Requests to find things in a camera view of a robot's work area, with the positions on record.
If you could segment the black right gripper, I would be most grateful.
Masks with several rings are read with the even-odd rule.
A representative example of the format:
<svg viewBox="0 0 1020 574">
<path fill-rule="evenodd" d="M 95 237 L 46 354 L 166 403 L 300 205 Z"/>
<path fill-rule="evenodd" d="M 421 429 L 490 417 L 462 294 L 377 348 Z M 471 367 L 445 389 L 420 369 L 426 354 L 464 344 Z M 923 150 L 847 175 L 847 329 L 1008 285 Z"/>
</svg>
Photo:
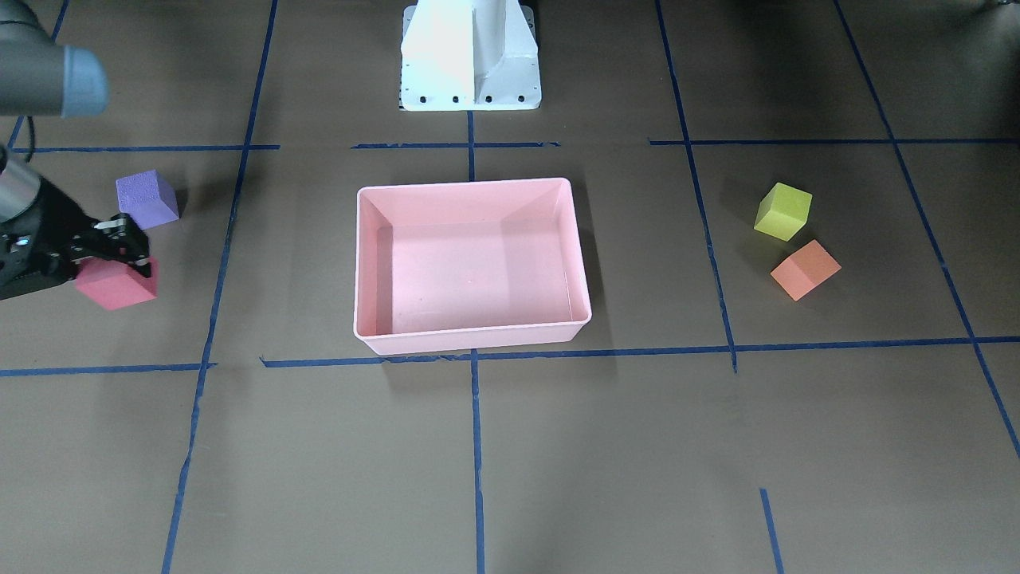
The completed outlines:
<svg viewBox="0 0 1020 574">
<path fill-rule="evenodd" d="M 76 243 L 94 230 L 98 243 Z M 152 277 L 149 237 L 130 214 L 99 221 L 48 179 L 26 212 L 2 224 L 1 240 L 2 299 L 76 277 Z"/>
</svg>

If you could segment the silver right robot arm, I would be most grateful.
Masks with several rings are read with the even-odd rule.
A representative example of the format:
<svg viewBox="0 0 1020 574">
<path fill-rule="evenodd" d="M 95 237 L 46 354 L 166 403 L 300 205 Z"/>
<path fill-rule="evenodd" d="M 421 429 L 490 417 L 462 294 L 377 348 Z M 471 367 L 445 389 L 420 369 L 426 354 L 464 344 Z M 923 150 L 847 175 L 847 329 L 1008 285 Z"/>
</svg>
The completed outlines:
<svg viewBox="0 0 1020 574">
<path fill-rule="evenodd" d="M 2 114 L 95 116 L 106 109 L 108 83 L 87 49 L 56 43 L 22 1 L 2 4 Z M 2 298 L 76 280 L 79 261 L 99 258 L 155 276 L 148 236 L 131 215 L 92 218 L 76 201 L 2 147 Z"/>
</svg>

